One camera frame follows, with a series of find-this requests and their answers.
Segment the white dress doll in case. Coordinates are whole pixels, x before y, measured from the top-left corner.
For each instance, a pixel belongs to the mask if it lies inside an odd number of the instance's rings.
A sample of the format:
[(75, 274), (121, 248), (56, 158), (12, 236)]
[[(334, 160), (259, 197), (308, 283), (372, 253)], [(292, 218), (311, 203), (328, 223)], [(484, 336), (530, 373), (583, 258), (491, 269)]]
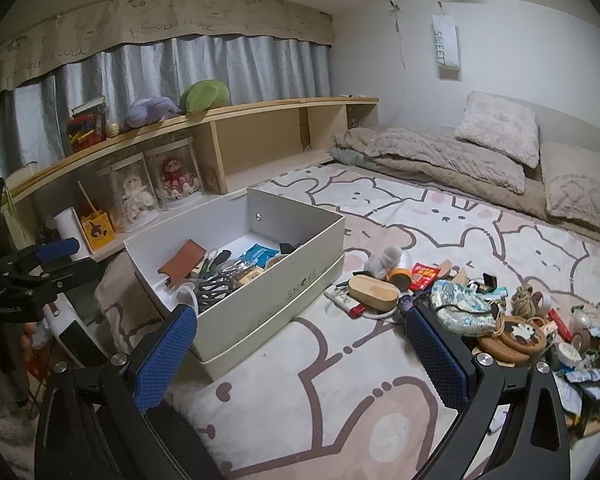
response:
[(105, 207), (118, 233), (136, 231), (157, 219), (158, 200), (143, 153), (97, 171), (105, 187)]

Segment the fluffy cream pillow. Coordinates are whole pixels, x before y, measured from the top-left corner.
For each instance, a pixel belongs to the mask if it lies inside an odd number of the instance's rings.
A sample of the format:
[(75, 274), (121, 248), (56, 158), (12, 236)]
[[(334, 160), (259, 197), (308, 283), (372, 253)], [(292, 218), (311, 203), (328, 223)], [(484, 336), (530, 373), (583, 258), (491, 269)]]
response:
[(539, 165), (538, 116), (532, 108), (501, 96), (471, 91), (454, 136), (506, 155), (530, 169)]

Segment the beige folded quilt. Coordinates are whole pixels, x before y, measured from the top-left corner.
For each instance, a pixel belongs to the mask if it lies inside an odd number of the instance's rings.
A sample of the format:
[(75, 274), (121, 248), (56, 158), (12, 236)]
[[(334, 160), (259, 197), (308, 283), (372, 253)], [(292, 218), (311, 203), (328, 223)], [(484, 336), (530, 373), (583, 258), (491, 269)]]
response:
[(457, 140), (452, 134), (400, 127), (382, 131), (356, 127), (337, 132), (332, 138), (337, 148), (356, 151), (378, 165), (388, 162), (398, 168), (409, 162), (451, 171), (454, 176), (492, 184), (517, 195), (526, 190), (526, 177), (519, 162)]

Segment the jar of colourful items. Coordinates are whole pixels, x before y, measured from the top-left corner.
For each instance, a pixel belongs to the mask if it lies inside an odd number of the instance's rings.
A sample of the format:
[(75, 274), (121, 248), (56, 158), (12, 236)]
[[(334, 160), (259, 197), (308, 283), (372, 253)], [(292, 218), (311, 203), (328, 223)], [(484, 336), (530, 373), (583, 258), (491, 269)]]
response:
[(98, 96), (71, 111), (66, 135), (73, 153), (91, 148), (106, 139), (106, 96)]

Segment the oval wooden box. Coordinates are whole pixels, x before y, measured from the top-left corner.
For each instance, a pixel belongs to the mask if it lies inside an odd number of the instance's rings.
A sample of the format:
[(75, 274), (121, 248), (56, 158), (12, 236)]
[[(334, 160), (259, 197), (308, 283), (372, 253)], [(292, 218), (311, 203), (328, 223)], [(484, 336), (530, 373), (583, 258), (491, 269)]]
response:
[(365, 307), (387, 313), (398, 304), (400, 290), (386, 281), (358, 274), (348, 281), (348, 295)]

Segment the jute twine ball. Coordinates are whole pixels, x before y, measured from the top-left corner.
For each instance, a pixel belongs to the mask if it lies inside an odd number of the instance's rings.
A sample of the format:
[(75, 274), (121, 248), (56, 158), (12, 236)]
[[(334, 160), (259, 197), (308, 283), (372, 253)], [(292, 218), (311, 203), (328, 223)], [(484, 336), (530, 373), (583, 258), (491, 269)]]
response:
[(530, 320), (539, 315), (544, 297), (529, 284), (520, 285), (512, 297), (512, 313), (518, 318)]

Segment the red dress doll in case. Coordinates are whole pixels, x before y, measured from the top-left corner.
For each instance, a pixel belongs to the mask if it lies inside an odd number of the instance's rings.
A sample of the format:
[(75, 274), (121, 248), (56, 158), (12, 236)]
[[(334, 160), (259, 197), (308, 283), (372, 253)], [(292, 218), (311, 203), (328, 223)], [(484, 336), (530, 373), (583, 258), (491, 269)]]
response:
[(144, 153), (161, 209), (183, 206), (201, 191), (192, 141), (183, 139)]

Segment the brown leather sleeve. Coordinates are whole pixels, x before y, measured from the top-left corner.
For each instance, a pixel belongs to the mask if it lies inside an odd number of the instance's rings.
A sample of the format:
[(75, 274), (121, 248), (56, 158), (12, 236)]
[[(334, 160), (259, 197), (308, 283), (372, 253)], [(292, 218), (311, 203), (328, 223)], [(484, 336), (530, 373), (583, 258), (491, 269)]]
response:
[(178, 286), (196, 268), (196, 265), (204, 260), (206, 252), (193, 240), (186, 240), (176, 254), (163, 266), (160, 266), (158, 273), (168, 278), (170, 287)]

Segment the white storage box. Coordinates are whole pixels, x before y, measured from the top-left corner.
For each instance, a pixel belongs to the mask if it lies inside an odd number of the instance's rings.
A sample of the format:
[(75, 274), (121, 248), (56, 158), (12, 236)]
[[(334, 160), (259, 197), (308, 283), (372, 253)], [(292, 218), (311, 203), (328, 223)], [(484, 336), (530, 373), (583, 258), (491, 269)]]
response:
[[(341, 274), (344, 219), (325, 209), (250, 188), (162, 220), (125, 249), (162, 314), (178, 300), (198, 308), (192, 351), (218, 379), (276, 335)], [(186, 240), (207, 252), (178, 286), (158, 273)], [(239, 257), (253, 244), (279, 250), (265, 266)]]

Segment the white paper roll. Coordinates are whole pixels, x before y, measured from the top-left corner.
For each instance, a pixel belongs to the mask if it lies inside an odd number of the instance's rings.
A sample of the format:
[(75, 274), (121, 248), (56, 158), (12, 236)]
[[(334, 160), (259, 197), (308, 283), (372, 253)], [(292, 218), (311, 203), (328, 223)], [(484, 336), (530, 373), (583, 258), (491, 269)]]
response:
[(74, 238), (78, 244), (78, 250), (70, 256), (73, 261), (87, 258), (91, 255), (82, 231), (78, 215), (73, 207), (69, 207), (54, 217), (56, 229), (63, 240)]

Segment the red card packet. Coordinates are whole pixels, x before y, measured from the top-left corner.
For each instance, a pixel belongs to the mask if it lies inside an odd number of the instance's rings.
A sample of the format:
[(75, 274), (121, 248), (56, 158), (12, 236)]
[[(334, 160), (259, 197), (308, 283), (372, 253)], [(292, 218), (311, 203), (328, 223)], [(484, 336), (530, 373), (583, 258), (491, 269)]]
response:
[(430, 287), (437, 281), (440, 271), (441, 269), (438, 266), (426, 266), (423, 263), (415, 263), (412, 267), (411, 291), (421, 292)]

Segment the beige quilted pillow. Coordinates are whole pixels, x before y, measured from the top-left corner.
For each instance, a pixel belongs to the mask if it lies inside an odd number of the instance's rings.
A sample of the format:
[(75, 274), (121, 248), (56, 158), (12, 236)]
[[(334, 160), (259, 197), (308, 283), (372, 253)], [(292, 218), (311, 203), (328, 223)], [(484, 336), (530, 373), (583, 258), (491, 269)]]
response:
[(547, 142), (540, 157), (547, 212), (600, 230), (600, 153)]

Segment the bunny print blanket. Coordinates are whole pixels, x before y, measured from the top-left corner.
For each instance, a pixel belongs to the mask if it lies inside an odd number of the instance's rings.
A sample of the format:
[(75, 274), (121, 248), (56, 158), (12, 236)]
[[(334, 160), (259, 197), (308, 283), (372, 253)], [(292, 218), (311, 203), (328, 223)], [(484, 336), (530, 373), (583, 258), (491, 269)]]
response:
[(337, 166), (283, 174), (130, 237), (95, 297), (130, 352), (174, 308), (160, 273), (188, 240), (240, 257), (296, 251), (202, 309), (166, 394), (176, 447), (198, 478), (407, 479), (454, 419), (399, 313), (351, 314), (347, 284), (398, 246), (508, 292), (529, 286), (561, 314), (600, 323), (600, 243), (428, 186)]

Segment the purple plush toy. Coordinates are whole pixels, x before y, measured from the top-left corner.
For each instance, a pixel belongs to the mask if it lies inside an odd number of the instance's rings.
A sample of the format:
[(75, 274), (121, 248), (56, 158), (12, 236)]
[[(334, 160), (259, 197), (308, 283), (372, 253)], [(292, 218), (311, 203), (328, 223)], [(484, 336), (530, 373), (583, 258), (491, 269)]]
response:
[(126, 112), (125, 125), (130, 129), (164, 122), (181, 114), (181, 109), (167, 96), (152, 96), (135, 101)]

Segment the beige printed curtain valance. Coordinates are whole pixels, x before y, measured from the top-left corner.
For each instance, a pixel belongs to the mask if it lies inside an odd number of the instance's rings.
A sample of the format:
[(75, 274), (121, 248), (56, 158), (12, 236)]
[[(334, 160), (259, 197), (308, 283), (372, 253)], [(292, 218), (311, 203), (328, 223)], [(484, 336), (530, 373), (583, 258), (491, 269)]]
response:
[(0, 44), (0, 95), (122, 44), (239, 35), (326, 44), (332, 16), (287, 0), (99, 0), (51, 16)]

